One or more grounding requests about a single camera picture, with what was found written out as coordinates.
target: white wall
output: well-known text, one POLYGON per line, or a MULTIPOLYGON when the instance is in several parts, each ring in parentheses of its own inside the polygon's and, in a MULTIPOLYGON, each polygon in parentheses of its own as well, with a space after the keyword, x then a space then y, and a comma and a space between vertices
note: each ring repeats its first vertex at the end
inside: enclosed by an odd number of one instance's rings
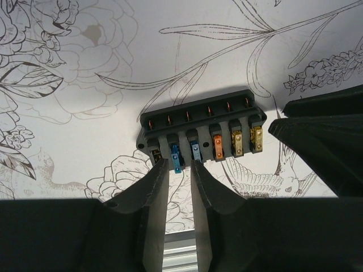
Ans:
MULTIPOLYGON (((226 186, 244 196, 332 196, 267 128, 273 97, 281 109, 362 84, 362 3, 2 0, 0 199, 105 201, 126 189, 151 165, 135 151, 137 117, 172 80, 148 110, 248 86, 267 111, 261 154, 223 162, 229 179, 221 163, 206 163, 226 186), (127 84, 158 80, 146 90, 127 84), (278 160, 286 164, 276 176, 278 160)), ((188 170, 170 183, 167 232, 193 228, 188 170)))

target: yellow fuse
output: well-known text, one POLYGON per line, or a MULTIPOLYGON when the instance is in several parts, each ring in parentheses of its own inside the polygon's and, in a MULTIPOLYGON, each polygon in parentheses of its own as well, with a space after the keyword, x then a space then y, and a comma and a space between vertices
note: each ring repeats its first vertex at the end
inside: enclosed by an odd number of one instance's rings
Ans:
POLYGON ((234 155, 242 156, 243 155, 242 132, 240 130, 234 131, 232 133, 232 145, 234 149, 234 155))
POLYGON ((262 127, 255 126, 251 129, 251 142, 254 146, 255 152, 262 151, 262 127))

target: blue fuse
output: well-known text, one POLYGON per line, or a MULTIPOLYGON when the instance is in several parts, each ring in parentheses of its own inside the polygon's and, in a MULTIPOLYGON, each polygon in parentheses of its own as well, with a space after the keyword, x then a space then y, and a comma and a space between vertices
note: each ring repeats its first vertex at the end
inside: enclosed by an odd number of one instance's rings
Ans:
POLYGON ((180 152, 176 144, 171 146, 171 160, 174 166, 174 172, 180 174, 182 172, 182 168, 180 167, 180 152))
POLYGON ((191 144, 191 149, 193 152, 193 158, 202 163, 203 162, 202 154, 200 154, 200 148, 199 148, 198 141, 191 141, 190 144, 191 144))

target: mounting hole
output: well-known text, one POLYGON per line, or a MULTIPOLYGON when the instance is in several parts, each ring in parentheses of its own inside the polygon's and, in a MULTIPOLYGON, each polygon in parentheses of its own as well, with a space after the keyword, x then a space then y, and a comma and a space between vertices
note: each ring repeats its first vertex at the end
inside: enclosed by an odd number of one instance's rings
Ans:
POLYGON ((115 207, 117 207, 119 205, 115 201, 107 201, 105 204, 109 208, 115 208, 115 207))

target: line drawing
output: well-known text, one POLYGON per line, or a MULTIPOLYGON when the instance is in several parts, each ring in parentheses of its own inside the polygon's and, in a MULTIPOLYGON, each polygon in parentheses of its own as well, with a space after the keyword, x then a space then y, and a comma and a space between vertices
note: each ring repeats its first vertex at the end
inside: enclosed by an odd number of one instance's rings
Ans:
POLYGON ((23 174, 0 166, 0 199, 26 198, 84 198, 84 184, 69 182, 55 184, 52 182, 54 161, 42 148, 29 161, 37 175, 34 180, 23 174))
MULTIPOLYGON (((275 101, 277 118, 281 118, 275 101)), ((298 177, 294 170, 296 153, 279 142, 278 162, 274 174, 255 174, 235 158, 226 158, 222 168, 234 191, 244 198, 303 197, 315 182, 311 171, 298 177)))
POLYGON ((22 10, 23 21, 27 18, 24 41, 11 59, 38 63, 64 79, 58 91, 45 99, 46 104, 54 105, 53 110, 37 101, 15 98, 18 114, 63 125, 72 118, 105 118, 117 112, 122 92, 104 88, 95 73, 131 79, 134 58, 129 45, 138 24, 126 0, 110 0, 106 6, 98 0, 66 0, 61 4, 59 0, 46 4, 43 0, 4 1, 22 10), (75 96, 84 101, 73 103, 70 97, 75 96))
POLYGON ((284 86, 290 91, 290 95, 296 90, 305 92, 326 84, 336 84, 339 87, 354 73, 358 76, 363 75, 363 37, 353 50, 311 61, 303 72, 296 73, 295 77, 289 75, 289 81, 285 82, 284 86))
POLYGON ((35 136, 20 124, 17 100, 41 99, 59 88, 63 78, 50 71, 63 63, 57 36, 69 34, 78 13, 76 1, 68 7, 56 5, 57 12, 44 13, 38 7, 44 8, 42 1, 5 0, 0 8, 0 164, 32 179, 36 179, 34 168, 20 151, 30 148, 35 136), (67 11, 69 16, 59 16, 67 11), (42 29, 38 40, 28 36, 34 20, 42 29), (17 61, 19 56, 31 56, 32 61, 17 61))
MULTIPOLYGON (((190 73, 198 73, 210 61, 218 58, 228 52, 236 50, 240 47, 243 47, 247 44, 258 41, 258 45, 255 50, 252 52, 250 59, 247 63, 247 82, 250 89, 255 93, 255 95, 260 97, 271 97, 271 93, 264 88, 260 82, 257 75, 257 65, 258 60, 263 48, 266 46, 268 41, 285 32, 289 32, 293 29, 297 29, 303 27, 308 24, 317 23, 318 26, 316 30, 310 35, 310 37, 303 44, 300 52, 297 56, 292 60, 289 67, 292 68, 298 65, 310 52, 313 48, 315 42, 317 41, 319 35, 322 33, 324 28, 331 22, 337 15, 342 12, 346 12, 350 9, 360 6, 363 4, 363 0, 356 1, 350 5, 346 5, 340 9, 333 10, 331 12, 322 14, 320 16, 304 20, 298 23, 294 23, 291 25, 287 25, 285 27, 281 27, 279 29, 273 29, 269 26, 266 21, 259 15, 256 8, 248 1, 248 0, 233 0, 236 4, 237 8, 241 11, 242 15, 246 17, 253 25, 255 29, 250 28, 241 28, 230 25, 219 25, 219 24, 193 24, 193 25, 184 25, 181 27, 167 27, 161 29, 159 32, 162 34, 170 34, 170 33, 178 33, 179 35, 192 35, 198 38, 203 39, 216 39, 216 40, 240 40, 238 43, 228 46, 220 51, 217 51, 210 56, 198 61, 193 66, 187 68, 186 70, 166 79, 149 82, 149 83, 134 83, 134 82, 126 82, 122 80, 113 79, 111 77, 106 77, 99 75, 98 76, 109 86, 117 87, 124 90, 130 91, 139 91, 139 90, 148 90, 152 88, 161 87, 160 90, 146 103, 144 108, 142 109, 140 115, 143 112, 146 112, 149 107, 156 101, 157 98, 160 97, 165 91, 169 90, 173 87, 177 82, 181 80, 184 76, 190 73)), ((276 1, 275 6, 279 5, 281 1, 276 1)), ((195 77, 195 84, 201 76, 195 77)), ((179 95, 183 96, 183 92, 185 91, 184 87, 179 91, 179 95)))
MULTIPOLYGON (((88 180, 87 198, 104 202, 123 192, 152 168, 150 158, 139 150, 132 156, 121 155, 104 168, 103 176, 88 180)), ((190 191, 190 169, 170 176, 166 232, 193 228, 193 208, 190 191)))

